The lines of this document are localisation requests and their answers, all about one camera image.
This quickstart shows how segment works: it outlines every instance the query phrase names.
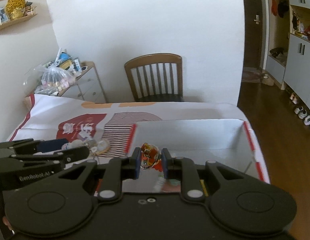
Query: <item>red printed patch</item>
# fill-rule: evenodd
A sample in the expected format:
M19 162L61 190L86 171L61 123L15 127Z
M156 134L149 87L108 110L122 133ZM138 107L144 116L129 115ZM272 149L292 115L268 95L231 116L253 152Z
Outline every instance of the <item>red printed patch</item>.
M85 132L91 137L96 133L96 125L106 114L83 114L58 125L56 139L66 138L69 142L79 139L79 133Z

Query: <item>wooden floor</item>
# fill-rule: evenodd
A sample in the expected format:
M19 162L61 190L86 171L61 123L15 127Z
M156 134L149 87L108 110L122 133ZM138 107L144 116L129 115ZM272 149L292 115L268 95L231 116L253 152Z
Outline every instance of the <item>wooden floor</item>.
M297 202L290 233L310 240L310 129L293 112L287 92L276 86L242 83L238 107L258 138L271 183Z

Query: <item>wooden chair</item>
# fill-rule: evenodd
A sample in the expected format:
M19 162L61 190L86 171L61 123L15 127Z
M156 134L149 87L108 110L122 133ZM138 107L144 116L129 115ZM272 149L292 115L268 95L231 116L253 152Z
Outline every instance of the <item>wooden chair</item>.
M184 101L181 56L170 53L144 55L126 62L125 70L136 102Z

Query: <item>chair backrest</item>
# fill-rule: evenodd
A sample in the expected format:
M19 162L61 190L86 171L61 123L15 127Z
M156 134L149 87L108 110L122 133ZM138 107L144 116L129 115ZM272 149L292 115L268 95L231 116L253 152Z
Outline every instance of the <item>chair backrest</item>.
M126 62L125 70L135 101L158 94L183 96L182 58L179 55L156 53L140 56Z

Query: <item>picture frame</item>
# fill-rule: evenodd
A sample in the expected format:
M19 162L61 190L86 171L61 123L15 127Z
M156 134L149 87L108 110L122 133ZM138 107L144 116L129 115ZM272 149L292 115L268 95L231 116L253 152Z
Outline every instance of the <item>picture frame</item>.
M9 17L7 16L6 12L5 12L5 7L2 6L0 7L0 25L2 25L5 22L9 21Z

